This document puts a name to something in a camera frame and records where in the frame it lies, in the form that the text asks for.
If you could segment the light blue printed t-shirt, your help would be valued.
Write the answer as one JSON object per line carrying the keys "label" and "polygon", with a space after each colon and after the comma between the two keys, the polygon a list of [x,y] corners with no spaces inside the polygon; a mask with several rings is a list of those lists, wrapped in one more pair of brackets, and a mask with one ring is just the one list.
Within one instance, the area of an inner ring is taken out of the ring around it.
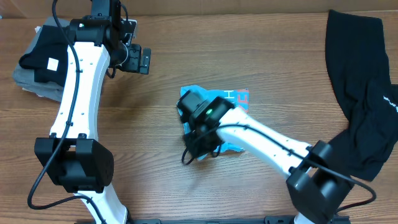
{"label": "light blue printed t-shirt", "polygon": [[[209,101],[220,96],[232,102],[235,106],[240,107],[245,112],[248,112],[249,90],[247,88],[240,90],[206,90],[198,85],[190,85],[181,87],[180,96],[183,96],[188,90],[197,93],[202,99]],[[213,152],[216,154],[218,151],[220,151],[220,154],[224,154],[227,152],[244,152],[244,149],[231,143],[223,143],[221,147],[217,147]]]}

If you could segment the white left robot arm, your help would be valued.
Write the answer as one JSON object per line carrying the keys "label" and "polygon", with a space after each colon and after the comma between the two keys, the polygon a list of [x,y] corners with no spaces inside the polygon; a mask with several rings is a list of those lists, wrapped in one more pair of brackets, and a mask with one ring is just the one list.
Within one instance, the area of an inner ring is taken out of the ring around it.
{"label": "white left robot arm", "polygon": [[113,16],[74,19],[61,33],[67,43],[62,100],[49,136],[35,140],[45,175],[81,200],[95,223],[131,223],[113,187],[114,157],[98,140],[98,109],[110,68],[148,74],[151,51],[132,42],[137,22]]}

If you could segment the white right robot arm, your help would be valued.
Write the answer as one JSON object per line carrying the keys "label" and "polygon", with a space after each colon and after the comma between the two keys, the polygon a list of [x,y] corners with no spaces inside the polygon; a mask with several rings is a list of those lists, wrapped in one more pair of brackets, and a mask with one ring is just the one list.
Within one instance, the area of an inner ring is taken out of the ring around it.
{"label": "white right robot arm", "polygon": [[183,95],[177,108],[189,125],[184,137],[192,159],[206,153],[218,156],[223,143],[237,145],[274,168],[285,180],[298,211],[294,223],[332,223],[354,186],[340,155],[328,143],[311,145],[284,136],[250,117],[232,102]]}

